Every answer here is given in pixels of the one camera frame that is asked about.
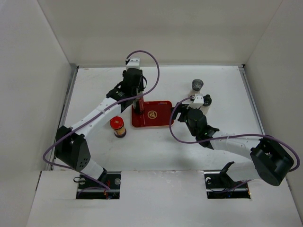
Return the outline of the soy sauce bottle red label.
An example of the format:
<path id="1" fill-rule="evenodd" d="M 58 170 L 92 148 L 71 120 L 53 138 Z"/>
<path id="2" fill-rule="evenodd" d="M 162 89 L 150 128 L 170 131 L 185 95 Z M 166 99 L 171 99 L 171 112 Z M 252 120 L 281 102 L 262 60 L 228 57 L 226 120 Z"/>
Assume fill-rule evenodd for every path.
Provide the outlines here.
<path id="1" fill-rule="evenodd" d="M 133 109 L 136 114 L 143 114 L 144 112 L 144 98 L 140 97 L 134 100 Z"/>

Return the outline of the red lid sauce jar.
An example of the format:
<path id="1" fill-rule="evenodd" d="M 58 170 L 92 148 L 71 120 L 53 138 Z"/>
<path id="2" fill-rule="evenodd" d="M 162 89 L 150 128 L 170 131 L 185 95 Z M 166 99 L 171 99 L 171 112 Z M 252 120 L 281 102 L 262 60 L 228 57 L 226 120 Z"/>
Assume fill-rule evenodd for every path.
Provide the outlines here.
<path id="1" fill-rule="evenodd" d="M 114 135 L 117 138 L 123 138 L 127 131 L 124 125 L 124 121 L 121 117 L 119 116 L 115 116 L 110 120 L 110 127 L 113 129 L 114 131 Z"/>

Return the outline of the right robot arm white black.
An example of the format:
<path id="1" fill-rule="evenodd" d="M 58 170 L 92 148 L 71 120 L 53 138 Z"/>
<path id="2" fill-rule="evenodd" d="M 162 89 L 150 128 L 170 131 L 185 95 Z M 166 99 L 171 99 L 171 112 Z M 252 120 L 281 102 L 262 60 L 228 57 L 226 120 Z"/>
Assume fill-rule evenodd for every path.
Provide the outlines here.
<path id="1" fill-rule="evenodd" d="M 240 155 L 248 162 L 227 163 L 220 171 L 220 183 L 231 187 L 239 181 L 261 179 L 279 186 L 294 165 L 293 158 L 273 137 L 244 135 L 236 137 L 207 123 L 200 109 L 181 104 L 172 109 L 172 119 L 186 124 L 196 143 L 211 150 L 227 151 Z"/>

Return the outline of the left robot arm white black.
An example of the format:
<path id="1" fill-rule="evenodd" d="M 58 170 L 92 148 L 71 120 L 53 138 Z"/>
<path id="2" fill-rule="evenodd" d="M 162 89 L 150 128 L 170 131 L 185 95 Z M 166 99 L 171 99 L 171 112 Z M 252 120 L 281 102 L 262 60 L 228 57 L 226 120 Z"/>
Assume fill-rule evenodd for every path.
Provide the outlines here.
<path id="1" fill-rule="evenodd" d="M 121 114 L 133 104 L 135 97 L 144 91 L 146 78 L 143 71 L 128 68 L 123 71 L 123 80 L 110 90 L 105 99 L 90 114 L 71 127 L 62 126 L 56 134 L 60 140 L 72 130 L 82 124 L 86 126 L 73 132 L 55 146 L 55 157 L 65 163 L 72 170 L 81 172 L 90 177 L 90 183 L 95 188 L 102 188 L 106 184 L 107 170 L 97 164 L 91 157 L 88 140 L 97 134 L 112 118 Z"/>

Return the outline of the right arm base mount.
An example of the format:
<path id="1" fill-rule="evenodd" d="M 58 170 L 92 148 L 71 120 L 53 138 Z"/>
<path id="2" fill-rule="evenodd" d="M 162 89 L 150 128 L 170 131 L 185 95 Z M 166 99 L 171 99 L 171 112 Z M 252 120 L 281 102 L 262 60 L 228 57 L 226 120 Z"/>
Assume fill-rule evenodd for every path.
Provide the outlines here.
<path id="1" fill-rule="evenodd" d="M 227 174 L 233 164 L 229 162 L 221 170 L 204 171 L 208 199 L 250 199 L 249 181 L 235 182 Z"/>

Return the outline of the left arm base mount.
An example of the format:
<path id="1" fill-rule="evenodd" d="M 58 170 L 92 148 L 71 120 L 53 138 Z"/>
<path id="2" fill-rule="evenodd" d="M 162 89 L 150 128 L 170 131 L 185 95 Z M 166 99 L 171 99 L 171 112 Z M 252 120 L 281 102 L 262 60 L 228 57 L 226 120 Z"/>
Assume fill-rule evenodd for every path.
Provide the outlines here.
<path id="1" fill-rule="evenodd" d="M 121 172 L 108 172 L 101 182 L 110 190 L 84 175 L 74 177 L 77 184 L 78 200 L 118 200 L 120 199 Z"/>

